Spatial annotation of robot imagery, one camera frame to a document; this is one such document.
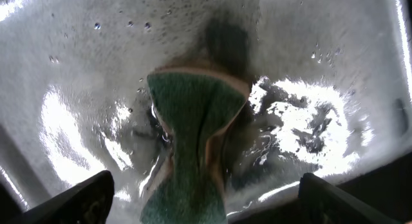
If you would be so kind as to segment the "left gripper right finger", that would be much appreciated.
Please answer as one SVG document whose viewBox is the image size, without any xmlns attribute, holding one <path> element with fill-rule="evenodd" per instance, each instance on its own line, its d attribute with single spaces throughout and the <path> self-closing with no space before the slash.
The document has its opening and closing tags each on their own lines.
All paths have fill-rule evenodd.
<svg viewBox="0 0 412 224">
<path fill-rule="evenodd" d="M 300 179 L 298 198 L 312 223 L 398 222 L 312 173 L 305 173 Z"/>
</svg>

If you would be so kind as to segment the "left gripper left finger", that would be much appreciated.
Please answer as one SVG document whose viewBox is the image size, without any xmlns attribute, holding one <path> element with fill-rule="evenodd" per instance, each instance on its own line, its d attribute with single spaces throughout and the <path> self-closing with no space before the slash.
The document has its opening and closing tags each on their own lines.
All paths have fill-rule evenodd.
<svg viewBox="0 0 412 224">
<path fill-rule="evenodd" d="M 115 193 L 112 174 L 103 170 L 7 224 L 105 223 Z"/>
</svg>

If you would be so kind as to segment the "dark green sponge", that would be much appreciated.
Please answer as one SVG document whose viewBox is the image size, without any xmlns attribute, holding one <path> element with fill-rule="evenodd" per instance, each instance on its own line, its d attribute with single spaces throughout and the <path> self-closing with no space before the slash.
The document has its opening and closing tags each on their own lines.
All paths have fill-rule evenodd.
<svg viewBox="0 0 412 224">
<path fill-rule="evenodd" d="M 142 223 L 226 223 L 223 135 L 246 104 L 246 82 L 226 73 L 176 67 L 147 76 L 154 111 L 173 140 L 172 167 L 140 215 Z"/>
</svg>

